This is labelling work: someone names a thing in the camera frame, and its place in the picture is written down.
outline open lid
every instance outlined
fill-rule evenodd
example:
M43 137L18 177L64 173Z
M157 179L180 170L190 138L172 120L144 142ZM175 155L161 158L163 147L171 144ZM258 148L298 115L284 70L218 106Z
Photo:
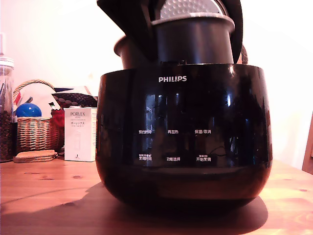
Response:
M202 0L168 0L187 2ZM240 57L243 42L243 14L240 0L213 0L235 23L230 35L233 60ZM166 0L97 0L97 5L130 37L151 61L157 59L157 42L151 21L159 20Z

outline white box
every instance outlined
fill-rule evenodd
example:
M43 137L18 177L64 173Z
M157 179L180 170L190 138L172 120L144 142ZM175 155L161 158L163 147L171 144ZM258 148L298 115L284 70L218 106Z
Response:
M96 108L68 108L65 112L67 161L93 162L96 156Z

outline blue ball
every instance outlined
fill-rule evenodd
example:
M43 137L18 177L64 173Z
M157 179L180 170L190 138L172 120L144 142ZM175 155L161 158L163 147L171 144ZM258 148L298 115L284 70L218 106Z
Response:
M36 104L25 103L16 109L16 115L19 117L41 117L42 113Z

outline coffee beans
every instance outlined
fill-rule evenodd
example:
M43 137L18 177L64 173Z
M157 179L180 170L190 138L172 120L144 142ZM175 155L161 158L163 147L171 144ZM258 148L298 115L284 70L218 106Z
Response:
M0 113L0 162L13 158L11 115L5 110Z

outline wicker basket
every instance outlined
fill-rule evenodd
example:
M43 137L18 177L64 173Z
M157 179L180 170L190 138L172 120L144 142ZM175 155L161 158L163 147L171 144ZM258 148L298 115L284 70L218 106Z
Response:
M52 89L53 86L45 81L30 80L19 85L13 97L17 97L19 91L30 84L42 83ZM18 141L17 152L37 150L59 151L64 146L64 128L53 124L51 118L45 117L19 117L18 118Z

